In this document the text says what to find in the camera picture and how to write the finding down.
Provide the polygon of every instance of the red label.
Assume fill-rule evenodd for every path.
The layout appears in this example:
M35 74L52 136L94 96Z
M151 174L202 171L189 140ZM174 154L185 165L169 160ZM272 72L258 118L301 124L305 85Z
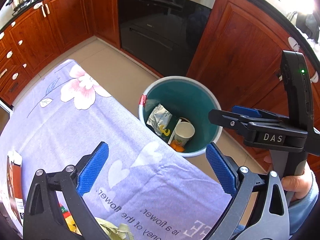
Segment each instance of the red label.
M144 107L144 105L146 104L146 101L147 101L147 96L146 96L146 95L142 95L142 96L140 97L140 103L139 103L139 105L143 105L143 107Z

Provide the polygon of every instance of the teal bucket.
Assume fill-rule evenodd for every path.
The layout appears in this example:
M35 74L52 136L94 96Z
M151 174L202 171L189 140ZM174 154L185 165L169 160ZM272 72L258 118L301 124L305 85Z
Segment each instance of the teal bucket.
M152 110L159 104L171 114L188 119L195 127L195 134L179 153L184 158L205 153L210 142L217 142L222 127L211 124L208 113L221 107L215 96L204 85L190 78L171 76L153 82L141 96L139 119L146 125Z

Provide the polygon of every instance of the human hand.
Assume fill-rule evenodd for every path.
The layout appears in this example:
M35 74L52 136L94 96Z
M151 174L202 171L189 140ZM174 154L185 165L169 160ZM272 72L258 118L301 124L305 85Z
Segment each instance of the human hand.
M271 156L268 155L264 158L266 163L272 163ZM285 191L295 192L291 201L304 198L312 186L312 173L311 169L306 162L303 174L301 176L287 176L281 180L282 187Z

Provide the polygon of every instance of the yellow number 3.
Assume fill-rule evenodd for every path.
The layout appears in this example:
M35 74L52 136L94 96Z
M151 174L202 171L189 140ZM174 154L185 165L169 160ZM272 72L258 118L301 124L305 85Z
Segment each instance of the yellow number 3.
M163 127L164 127L163 124L161 124L161 125L159 126L160 132L162 132L165 136L168 136L168 135L170 134L170 130L167 129L167 131L166 131L165 129L163 129Z

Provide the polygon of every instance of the barcode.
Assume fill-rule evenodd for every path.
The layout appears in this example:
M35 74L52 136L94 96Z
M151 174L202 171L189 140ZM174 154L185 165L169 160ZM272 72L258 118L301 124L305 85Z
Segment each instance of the barcode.
M23 200L21 198L16 198L16 204L18 210L24 210Z

